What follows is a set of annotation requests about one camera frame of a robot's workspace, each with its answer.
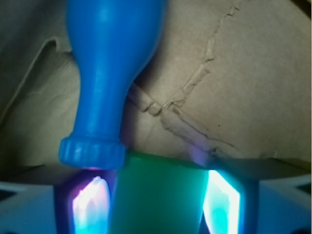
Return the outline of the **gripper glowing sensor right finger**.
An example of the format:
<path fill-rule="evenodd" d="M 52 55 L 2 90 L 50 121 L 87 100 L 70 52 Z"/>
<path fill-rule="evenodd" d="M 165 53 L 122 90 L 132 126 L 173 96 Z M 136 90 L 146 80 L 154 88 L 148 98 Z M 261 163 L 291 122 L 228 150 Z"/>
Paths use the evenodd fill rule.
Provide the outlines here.
<path fill-rule="evenodd" d="M 310 234 L 311 175 L 240 177 L 209 170 L 203 223 L 209 234 Z"/>

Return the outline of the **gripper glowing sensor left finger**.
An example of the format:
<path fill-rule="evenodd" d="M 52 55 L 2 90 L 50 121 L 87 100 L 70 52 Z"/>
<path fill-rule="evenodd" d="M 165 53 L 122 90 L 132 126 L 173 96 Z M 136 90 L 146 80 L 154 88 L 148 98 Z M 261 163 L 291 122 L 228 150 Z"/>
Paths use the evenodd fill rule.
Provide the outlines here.
<path fill-rule="evenodd" d="M 114 171 L 16 168 L 0 174 L 2 234 L 105 234 Z"/>

